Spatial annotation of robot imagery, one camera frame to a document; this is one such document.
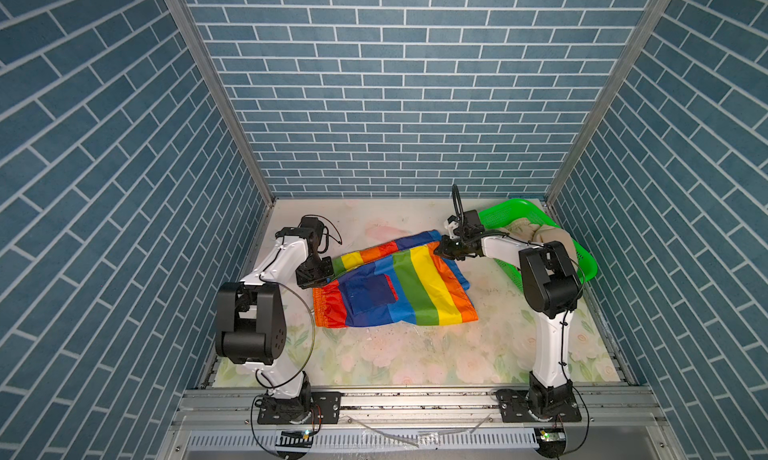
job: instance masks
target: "blue brick wall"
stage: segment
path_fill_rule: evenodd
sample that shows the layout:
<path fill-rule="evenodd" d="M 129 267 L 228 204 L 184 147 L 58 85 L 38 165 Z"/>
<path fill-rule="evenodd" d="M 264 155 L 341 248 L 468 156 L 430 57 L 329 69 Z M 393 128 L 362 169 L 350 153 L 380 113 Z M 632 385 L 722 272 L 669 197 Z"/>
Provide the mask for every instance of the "blue brick wall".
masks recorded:
<path fill-rule="evenodd" d="M 647 0 L 187 0 L 278 196 L 541 196 Z"/>
<path fill-rule="evenodd" d="M 259 199 L 162 0 L 0 0 L 0 458 L 144 458 Z"/>
<path fill-rule="evenodd" d="M 691 458 L 766 458 L 768 0 L 672 0 L 556 209 Z"/>

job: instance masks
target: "table surface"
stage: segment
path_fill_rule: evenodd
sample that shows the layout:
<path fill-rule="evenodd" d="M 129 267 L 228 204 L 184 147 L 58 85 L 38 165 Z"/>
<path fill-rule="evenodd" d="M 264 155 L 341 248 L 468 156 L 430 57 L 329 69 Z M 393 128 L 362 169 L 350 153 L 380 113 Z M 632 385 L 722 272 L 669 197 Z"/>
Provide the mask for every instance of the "table surface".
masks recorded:
<path fill-rule="evenodd" d="M 498 199 L 466 199 L 465 210 L 490 207 Z M 258 261 L 270 251 L 274 232 L 298 225 L 302 215 L 328 217 L 344 244 L 331 241 L 332 257 L 398 237 L 437 229 L 453 214 L 450 198 L 279 200 Z M 444 327 L 394 323 L 380 327 L 316 328 L 315 349 L 306 366 L 315 386 L 489 385 L 528 382 L 536 350 L 534 313 L 522 292 L 494 260 L 457 262 L 479 320 Z M 288 286 L 312 306 L 312 292 Z M 288 325 L 283 355 L 300 366 L 310 350 L 312 329 L 306 309 L 282 289 Z M 584 302 L 571 323 L 571 376 L 575 382 L 616 382 L 614 364 Z M 213 387 L 257 386 L 252 372 L 224 359 Z"/>

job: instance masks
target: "yellow stripe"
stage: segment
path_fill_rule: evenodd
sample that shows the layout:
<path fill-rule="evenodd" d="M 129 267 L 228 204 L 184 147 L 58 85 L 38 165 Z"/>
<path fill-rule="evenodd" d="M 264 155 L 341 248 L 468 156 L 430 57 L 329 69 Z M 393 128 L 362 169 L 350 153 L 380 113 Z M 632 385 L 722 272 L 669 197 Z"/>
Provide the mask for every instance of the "yellow stripe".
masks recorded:
<path fill-rule="evenodd" d="M 344 270 L 350 271 L 351 269 L 359 267 L 363 264 L 362 255 L 360 255 L 359 252 L 341 255 L 341 262 L 344 263 Z"/>
<path fill-rule="evenodd" d="M 440 273 L 429 255 L 429 247 L 421 245 L 411 249 L 411 263 L 416 270 L 418 279 L 422 282 L 424 290 L 437 309 L 440 325 L 453 325 L 462 322 L 462 314 L 456 308 L 451 293 L 448 292 L 446 282 L 440 277 Z"/>

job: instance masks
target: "green plastic basket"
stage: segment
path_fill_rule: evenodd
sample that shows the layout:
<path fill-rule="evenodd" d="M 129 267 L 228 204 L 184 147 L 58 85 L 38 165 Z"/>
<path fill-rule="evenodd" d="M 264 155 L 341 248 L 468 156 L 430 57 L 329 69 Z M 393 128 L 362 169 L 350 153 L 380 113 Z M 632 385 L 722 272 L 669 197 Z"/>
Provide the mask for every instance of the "green plastic basket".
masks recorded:
<path fill-rule="evenodd" d="M 485 228 L 506 227 L 513 221 L 522 217 L 529 219 L 532 224 L 560 227 L 555 224 L 548 215 L 543 213 L 541 208 L 523 198 L 511 198 L 502 204 L 486 208 L 479 214 L 480 222 L 482 222 Z M 584 274 L 584 281 L 592 280 L 594 276 L 598 274 L 598 263 L 594 261 L 594 257 L 579 245 L 578 242 L 574 241 L 574 247 L 576 247 L 578 264 Z M 507 276 L 512 279 L 514 284 L 518 286 L 520 291 L 522 291 L 523 280 L 520 277 L 520 271 L 509 263 L 500 260 L 496 260 L 496 263 L 498 263 L 504 273 L 506 273 Z"/>

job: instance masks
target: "green stripe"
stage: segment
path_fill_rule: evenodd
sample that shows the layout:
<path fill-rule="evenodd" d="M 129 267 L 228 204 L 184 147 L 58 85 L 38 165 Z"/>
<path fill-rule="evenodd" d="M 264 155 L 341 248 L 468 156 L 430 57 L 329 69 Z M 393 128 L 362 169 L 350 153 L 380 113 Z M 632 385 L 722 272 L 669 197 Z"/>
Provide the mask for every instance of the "green stripe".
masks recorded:
<path fill-rule="evenodd" d="M 346 272 L 346 269 L 344 268 L 344 262 L 341 260 L 341 257 L 335 257 L 332 260 L 333 263 L 333 274 L 334 275 L 340 275 L 344 272 Z"/>
<path fill-rule="evenodd" d="M 392 254 L 392 263 L 395 266 L 397 280 L 400 281 L 402 290 L 406 293 L 406 299 L 416 314 L 416 325 L 440 325 L 437 307 L 432 303 L 432 299 L 429 298 L 429 294 L 418 279 L 416 269 L 411 262 L 411 251 Z"/>

